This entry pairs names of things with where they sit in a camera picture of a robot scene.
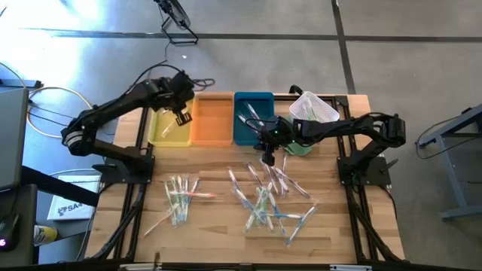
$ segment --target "blue bin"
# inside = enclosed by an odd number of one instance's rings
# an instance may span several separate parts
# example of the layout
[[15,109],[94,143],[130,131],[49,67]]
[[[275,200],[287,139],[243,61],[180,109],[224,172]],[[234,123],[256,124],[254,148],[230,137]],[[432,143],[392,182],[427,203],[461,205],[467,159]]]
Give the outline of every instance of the blue bin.
[[[267,120],[274,115],[274,96],[272,93],[253,93],[253,92],[237,92],[234,93],[234,142],[239,146],[254,146],[258,141],[255,131],[247,127],[239,118],[242,114],[246,118],[253,118],[244,102],[249,103],[258,113],[262,120]],[[260,128],[259,125],[250,120],[249,124]]]

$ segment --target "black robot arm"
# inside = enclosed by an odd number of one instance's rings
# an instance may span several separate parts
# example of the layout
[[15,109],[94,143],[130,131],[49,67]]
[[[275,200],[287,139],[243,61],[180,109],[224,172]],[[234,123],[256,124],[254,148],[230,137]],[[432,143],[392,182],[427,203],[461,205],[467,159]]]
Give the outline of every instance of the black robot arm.
[[387,148],[397,148],[405,144],[405,122],[397,114],[390,116],[370,113],[349,120],[320,123],[314,120],[294,119],[288,122],[280,116],[271,117],[259,133],[260,144],[256,147],[264,151],[263,161],[274,165],[273,152],[297,142],[308,147],[323,139],[337,136],[366,135],[372,142],[352,154],[346,166],[361,171],[368,168],[369,162]]
[[191,115],[182,110],[186,108],[186,102],[194,98],[193,88],[192,80],[184,72],[179,72],[174,78],[146,79],[136,84],[130,92],[82,111],[62,130],[62,142],[75,156],[98,154],[132,165],[129,166],[131,169],[142,170],[144,157],[138,148],[121,148],[98,140],[98,128],[136,108],[152,108],[154,111],[165,108],[177,115],[179,126],[184,125],[192,120]]

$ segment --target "desk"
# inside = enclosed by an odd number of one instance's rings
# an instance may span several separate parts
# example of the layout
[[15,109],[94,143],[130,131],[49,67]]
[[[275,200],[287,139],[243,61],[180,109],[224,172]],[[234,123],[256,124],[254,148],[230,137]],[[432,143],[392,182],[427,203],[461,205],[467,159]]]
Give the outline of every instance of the desk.
[[[348,101],[353,117],[370,111],[367,96],[350,95]],[[275,103],[276,114],[288,115],[292,102]],[[120,118],[114,138],[116,145],[135,145],[140,115],[141,110],[136,110]],[[370,141],[363,135],[355,138],[358,149]],[[282,161],[281,151],[276,154],[276,164],[279,165]],[[140,236],[168,209],[162,181],[170,180],[171,175],[199,175],[198,191],[216,193],[219,197],[194,199],[186,224],[174,229],[169,222],[163,222],[148,238],[139,237],[135,262],[152,261],[154,253],[159,251],[160,262],[164,263],[355,263],[346,195],[336,167],[336,158],[339,156],[336,139],[326,139],[314,145],[306,157],[288,159],[288,176],[320,200],[317,212],[290,248],[285,247],[285,237],[281,237],[279,231],[269,234],[263,227],[253,229],[246,235],[242,232],[249,213],[230,192],[232,184],[227,167],[233,168],[243,191],[252,201],[256,183],[243,163],[252,162],[258,174],[263,175],[258,162],[260,152],[252,147],[236,145],[226,148],[193,146],[155,148],[154,155],[156,167],[146,193]],[[119,224],[125,190],[126,185],[115,184],[99,198],[87,257],[103,246]],[[404,258],[390,198],[379,187],[366,187],[366,191],[372,224],[392,251]],[[310,207],[305,199],[295,195],[279,199],[278,204],[282,212],[305,212]],[[292,233],[296,223],[283,221],[288,234]],[[361,225],[360,229],[363,249],[368,255],[366,235]],[[130,231],[131,228],[126,231],[123,253],[129,244]]]

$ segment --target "yellow bin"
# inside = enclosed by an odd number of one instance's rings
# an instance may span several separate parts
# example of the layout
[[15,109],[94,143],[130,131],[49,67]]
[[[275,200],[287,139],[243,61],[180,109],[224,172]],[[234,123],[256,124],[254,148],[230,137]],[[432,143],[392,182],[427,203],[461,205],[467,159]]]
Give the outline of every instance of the yellow bin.
[[[192,108],[193,102],[189,101],[186,109],[192,113]],[[171,111],[163,112],[163,109],[152,111],[148,141],[156,147],[188,147],[191,145],[191,124],[192,121],[178,126],[175,114]]]

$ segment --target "concrete floor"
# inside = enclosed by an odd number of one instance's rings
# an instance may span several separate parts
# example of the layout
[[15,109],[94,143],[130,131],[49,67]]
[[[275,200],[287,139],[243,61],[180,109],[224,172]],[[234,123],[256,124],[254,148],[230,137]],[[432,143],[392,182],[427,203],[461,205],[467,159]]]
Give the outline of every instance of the concrete floor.
[[[199,33],[337,34],[330,0],[180,2]],[[482,36],[482,2],[477,0],[338,2],[346,35]],[[69,87],[92,103],[103,103],[125,91],[140,71],[162,61],[167,41],[53,38],[46,32],[15,29],[159,32],[160,22],[151,0],[16,0],[0,17],[0,30],[12,37],[0,43],[0,60],[25,78]],[[391,169],[392,193],[407,259],[480,268],[481,217],[451,222],[438,218],[439,212],[456,206],[453,193],[438,157],[418,160],[413,146],[433,123],[482,101],[480,43],[348,42],[346,46],[356,92],[369,95],[373,111],[397,112],[407,122],[407,144],[386,152],[388,158],[400,160]],[[194,78],[215,78],[212,91],[284,93],[291,84],[298,84],[314,93],[347,93],[338,41],[203,39],[196,47],[170,46],[168,59]],[[153,75],[172,72],[158,69]],[[85,108],[76,97],[60,91],[43,93],[35,101],[70,115]],[[36,123],[46,131],[59,132],[54,124]],[[112,132],[114,125],[106,127],[106,132]],[[42,172],[84,168],[100,161],[99,157],[70,156],[57,139],[29,127],[26,136],[24,164]],[[52,153],[55,163],[44,159]],[[39,204],[50,204],[50,200],[41,197]],[[42,247],[41,262],[73,260],[80,240],[76,237]]]

